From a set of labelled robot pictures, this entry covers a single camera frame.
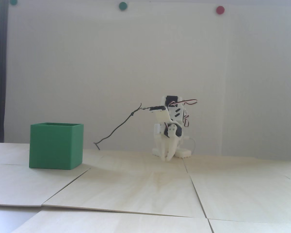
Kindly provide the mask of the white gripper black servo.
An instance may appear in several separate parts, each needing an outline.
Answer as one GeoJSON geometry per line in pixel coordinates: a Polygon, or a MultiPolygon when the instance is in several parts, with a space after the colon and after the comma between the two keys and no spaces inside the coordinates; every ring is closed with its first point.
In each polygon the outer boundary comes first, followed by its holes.
{"type": "Polygon", "coordinates": [[[171,161],[174,156],[179,139],[183,138],[183,117],[184,110],[172,110],[171,113],[168,110],[155,110],[155,116],[158,123],[154,125],[154,134],[161,134],[169,137],[168,142],[168,152],[166,151],[166,138],[160,137],[158,139],[158,152],[160,159],[166,161],[166,152],[167,152],[167,161],[171,161]],[[175,136],[169,136],[169,133],[174,131],[175,136]]]}

